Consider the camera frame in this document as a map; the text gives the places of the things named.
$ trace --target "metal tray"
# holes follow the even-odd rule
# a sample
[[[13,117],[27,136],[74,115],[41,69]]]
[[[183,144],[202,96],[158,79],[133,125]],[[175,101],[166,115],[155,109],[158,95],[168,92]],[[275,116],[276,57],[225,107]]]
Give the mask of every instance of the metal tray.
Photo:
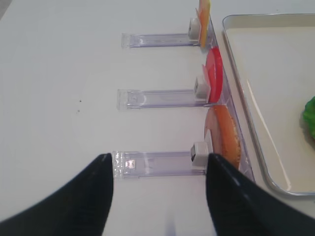
[[[223,28],[267,182],[315,196],[315,142],[301,118],[315,96],[315,14],[233,15]]]

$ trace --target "transparent plastic slot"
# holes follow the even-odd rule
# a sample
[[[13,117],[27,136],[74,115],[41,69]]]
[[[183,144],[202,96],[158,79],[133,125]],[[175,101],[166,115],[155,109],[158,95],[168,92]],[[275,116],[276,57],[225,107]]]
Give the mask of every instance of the transparent plastic slot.
[[[199,45],[198,42],[190,40],[187,33],[122,34],[122,48],[173,47],[198,45]]]
[[[196,98],[194,90],[118,90],[117,108],[204,106],[206,99]]]
[[[115,178],[204,175],[205,168],[192,165],[190,151],[114,151]]]

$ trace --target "white table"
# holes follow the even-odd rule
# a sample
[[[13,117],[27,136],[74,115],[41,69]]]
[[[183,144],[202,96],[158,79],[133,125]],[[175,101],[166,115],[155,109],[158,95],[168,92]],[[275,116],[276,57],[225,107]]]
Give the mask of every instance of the white table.
[[[13,0],[0,21],[0,220],[56,191],[100,153],[188,150],[203,140],[205,108],[116,109],[117,89],[193,86],[205,61],[198,47],[123,50],[121,33],[185,32],[197,6],[198,0]],[[230,14],[303,12],[315,12],[315,2],[212,1],[255,179],[264,189],[221,21]],[[315,217],[312,199],[273,194]],[[115,181],[106,235],[174,231],[214,235],[204,177]]]

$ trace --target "green toy vegetable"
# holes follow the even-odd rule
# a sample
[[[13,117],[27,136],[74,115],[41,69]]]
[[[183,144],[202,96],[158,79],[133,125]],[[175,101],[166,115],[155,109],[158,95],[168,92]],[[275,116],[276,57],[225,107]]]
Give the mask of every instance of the green toy vegetable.
[[[303,112],[303,119],[309,126],[309,130],[313,139],[315,139],[315,97],[313,97],[306,105]]]

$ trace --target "tray rim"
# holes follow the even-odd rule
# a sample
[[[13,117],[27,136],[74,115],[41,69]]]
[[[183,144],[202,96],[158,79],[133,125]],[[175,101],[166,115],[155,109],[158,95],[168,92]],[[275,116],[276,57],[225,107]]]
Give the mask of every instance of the tray rim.
[[[267,17],[272,17],[272,16],[277,16],[277,17],[312,16],[312,17],[315,17],[315,13],[228,15],[222,20],[223,38],[224,38],[225,45],[227,47],[229,60],[231,62],[231,67],[232,67],[232,70],[233,70],[233,73],[234,73],[234,77],[235,77],[235,81],[236,81],[236,84],[237,84],[237,87],[238,87],[238,92],[239,92],[239,95],[241,97],[242,104],[243,104],[243,107],[244,107],[244,110],[245,110],[247,123],[249,125],[249,130],[250,130],[250,133],[251,133],[252,138],[253,138],[254,147],[256,149],[258,161],[259,161],[261,170],[263,172],[264,179],[266,180],[268,185],[273,190],[276,190],[278,193],[285,194],[285,195],[290,195],[290,196],[300,196],[300,197],[302,197],[302,196],[304,196],[304,197],[305,196],[315,196],[315,192],[292,192],[292,191],[287,191],[287,190],[281,188],[279,185],[277,185],[275,183],[275,181],[272,179],[272,177],[270,175],[270,172],[268,170],[268,167],[267,167],[266,160],[265,160],[263,152],[262,152],[262,147],[261,147],[260,142],[259,142],[257,131],[256,131],[255,126],[254,126],[253,117],[250,114],[250,109],[249,109],[249,106],[248,106],[248,102],[247,102],[247,100],[245,98],[243,86],[242,86],[242,83],[241,83],[241,77],[239,75],[239,72],[238,72],[238,69],[237,69],[237,66],[236,66],[235,56],[233,54],[233,51],[232,51],[232,48],[231,48],[231,44],[230,44],[229,38],[227,36],[227,30],[230,29],[230,28],[226,27],[226,24],[227,24],[226,21],[229,20],[230,18],[234,18],[234,17],[266,17],[267,18]]]

